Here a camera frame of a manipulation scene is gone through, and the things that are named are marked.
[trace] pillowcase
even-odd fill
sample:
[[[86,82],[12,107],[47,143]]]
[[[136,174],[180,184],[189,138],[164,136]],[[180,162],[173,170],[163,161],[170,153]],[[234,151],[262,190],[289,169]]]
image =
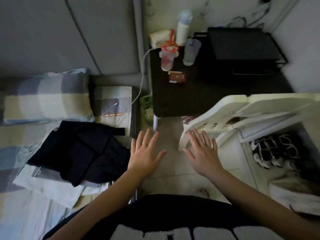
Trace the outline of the pillowcase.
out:
[[[4,122],[8,125],[68,120],[93,122],[88,69],[29,76],[7,90]]]

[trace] green basket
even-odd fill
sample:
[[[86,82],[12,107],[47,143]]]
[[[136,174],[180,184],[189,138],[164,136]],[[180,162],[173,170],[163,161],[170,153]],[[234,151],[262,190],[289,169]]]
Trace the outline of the green basket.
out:
[[[146,122],[149,126],[153,125],[153,102],[152,102],[152,95],[143,96],[140,98],[140,109]]]

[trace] desk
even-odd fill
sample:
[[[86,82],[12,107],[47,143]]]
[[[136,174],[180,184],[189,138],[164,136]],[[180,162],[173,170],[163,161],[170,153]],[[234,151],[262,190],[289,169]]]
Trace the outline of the desk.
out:
[[[186,84],[169,83],[168,72],[161,69],[159,51],[150,51],[151,83],[153,94],[154,129],[157,117],[174,117],[203,114],[228,95],[294,92],[280,69],[273,75],[220,75],[215,62],[210,59],[210,46],[201,40],[202,47],[194,65],[182,63],[184,47],[174,60],[172,71],[186,73]]]

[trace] hand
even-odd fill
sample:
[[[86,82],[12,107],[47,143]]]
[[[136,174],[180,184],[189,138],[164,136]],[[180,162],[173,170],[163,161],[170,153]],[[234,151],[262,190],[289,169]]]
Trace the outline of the hand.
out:
[[[223,172],[224,169],[218,157],[216,140],[212,139],[213,147],[211,147],[211,141],[205,131],[202,131],[203,139],[196,129],[193,129],[193,132],[189,130],[187,133],[194,153],[186,148],[183,151],[188,156],[191,165],[197,173],[208,178],[213,173]]]
[[[128,170],[133,170],[141,179],[144,179],[148,175],[154,172],[157,168],[160,160],[166,154],[166,150],[162,150],[158,153],[158,156],[154,157],[154,150],[159,133],[156,132],[154,136],[149,140],[150,129],[146,130],[146,134],[143,137],[143,131],[140,131],[137,142],[135,139],[131,141],[131,157],[128,164]]]

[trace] person's left hand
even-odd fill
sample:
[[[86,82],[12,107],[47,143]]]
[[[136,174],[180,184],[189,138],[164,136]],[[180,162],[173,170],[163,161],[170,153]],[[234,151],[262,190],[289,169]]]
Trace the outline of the person's left hand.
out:
[[[150,130],[146,130],[143,137],[143,131],[140,131],[137,142],[135,139],[131,141],[131,157],[128,164],[128,170],[133,170],[135,173],[144,179],[154,172],[160,160],[166,154],[166,150],[158,153],[157,157],[154,156],[154,150],[159,133],[156,132],[149,140]]]

